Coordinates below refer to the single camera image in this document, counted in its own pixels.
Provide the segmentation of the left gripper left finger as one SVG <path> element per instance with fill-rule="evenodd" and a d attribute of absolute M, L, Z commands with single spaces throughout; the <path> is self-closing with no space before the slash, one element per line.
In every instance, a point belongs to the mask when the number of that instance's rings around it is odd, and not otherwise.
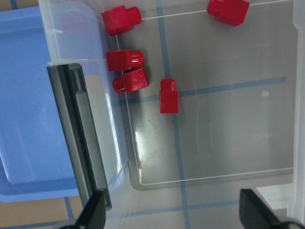
<path fill-rule="evenodd" d="M 103 229 L 106 223 L 104 191 L 92 193 L 76 220 L 68 220 L 54 226 L 55 229 Z"/>

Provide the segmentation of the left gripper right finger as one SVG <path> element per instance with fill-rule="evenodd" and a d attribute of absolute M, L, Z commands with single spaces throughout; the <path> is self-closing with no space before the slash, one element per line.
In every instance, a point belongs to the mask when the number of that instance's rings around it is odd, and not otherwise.
<path fill-rule="evenodd" d="M 293 220 L 280 220 L 251 189 L 239 193 L 239 220 L 245 229 L 303 229 Z"/>

